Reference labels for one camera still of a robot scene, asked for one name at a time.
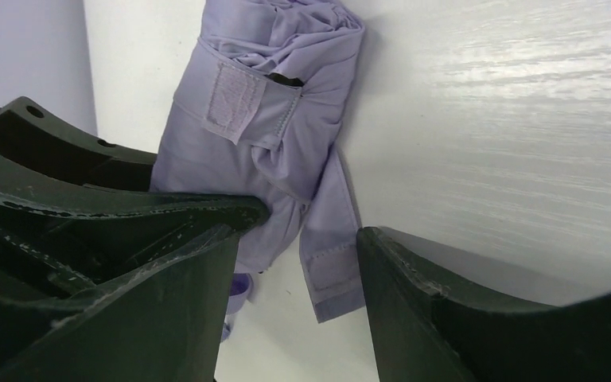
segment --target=folded cloth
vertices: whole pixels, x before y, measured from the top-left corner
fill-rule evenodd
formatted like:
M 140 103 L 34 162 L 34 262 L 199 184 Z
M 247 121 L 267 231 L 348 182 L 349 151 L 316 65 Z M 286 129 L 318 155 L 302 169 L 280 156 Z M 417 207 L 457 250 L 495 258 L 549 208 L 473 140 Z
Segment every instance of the folded cloth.
M 303 226 L 319 322 L 364 305 L 360 225 L 333 146 L 363 34 L 337 0 L 208 0 L 151 179 L 153 191 L 267 204 L 270 219 L 239 242 L 236 273 L 265 271 Z

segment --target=fabric fold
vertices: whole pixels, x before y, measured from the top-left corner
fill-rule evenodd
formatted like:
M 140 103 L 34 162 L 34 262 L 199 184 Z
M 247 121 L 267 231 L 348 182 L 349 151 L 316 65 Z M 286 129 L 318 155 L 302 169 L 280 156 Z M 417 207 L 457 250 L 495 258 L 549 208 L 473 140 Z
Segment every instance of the fabric fold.
M 152 174 L 162 192 L 251 194 L 268 205 L 270 219 L 240 240 L 237 273 L 265 271 L 309 209 L 301 257 L 321 322 L 363 304 L 353 296 L 357 225 L 333 149 L 363 33 L 336 0 L 207 1 Z

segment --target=velcro strap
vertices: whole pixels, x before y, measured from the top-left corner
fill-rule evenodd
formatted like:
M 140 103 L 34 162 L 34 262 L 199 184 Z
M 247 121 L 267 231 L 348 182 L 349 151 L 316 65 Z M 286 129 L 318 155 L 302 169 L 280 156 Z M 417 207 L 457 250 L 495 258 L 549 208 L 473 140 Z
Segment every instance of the velcro strap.
M 273 150 L 300 95 L 300 88 L 277 84 L 199 40 L 174 102 L 204 129 L 236 145 Z

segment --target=black plastic part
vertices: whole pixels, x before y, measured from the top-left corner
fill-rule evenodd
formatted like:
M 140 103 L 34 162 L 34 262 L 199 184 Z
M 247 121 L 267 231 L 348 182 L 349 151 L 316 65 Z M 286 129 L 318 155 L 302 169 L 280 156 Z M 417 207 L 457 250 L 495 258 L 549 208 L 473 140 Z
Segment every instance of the black plastic part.
M 0 155 L 73 185 L 147 191 L 156 155 L 76 129 L 26 97 L 0 108 Z
M 357 250 L 381 382 L 611 380 L 611 294 L 564 307 L 514 298 L 378 228 L 359 231 Z
M 280 73 L 271 73 L 266 77 L 275 83 L 291 86 L 292 88 L 303 88 L 303 85 L 305 85 L 303 81 L 299 80 L 298 78 L 285 77 Z
M 0 109 L 0 381 L 209 382 L 253 197 L 148 193 L 153 154 Z

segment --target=white wall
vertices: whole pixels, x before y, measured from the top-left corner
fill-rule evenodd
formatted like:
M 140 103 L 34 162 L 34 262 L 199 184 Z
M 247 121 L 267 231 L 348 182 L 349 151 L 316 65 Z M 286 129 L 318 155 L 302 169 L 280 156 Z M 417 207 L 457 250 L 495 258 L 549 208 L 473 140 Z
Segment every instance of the white wall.
M 525 298 L 611 290 L 611 1 L 346 3 L 369 29 L 341 136 L 364 224 L 493 259 L 433 260 Z M 86 1 L 100 135 L 157 149 L 202 6 Z M 377 380 L 365 311 L 316 325 L 296 252 L 217 379 Z
M 96 132 L 82 0 L 0 0 L 0 107 L 19 96 Z

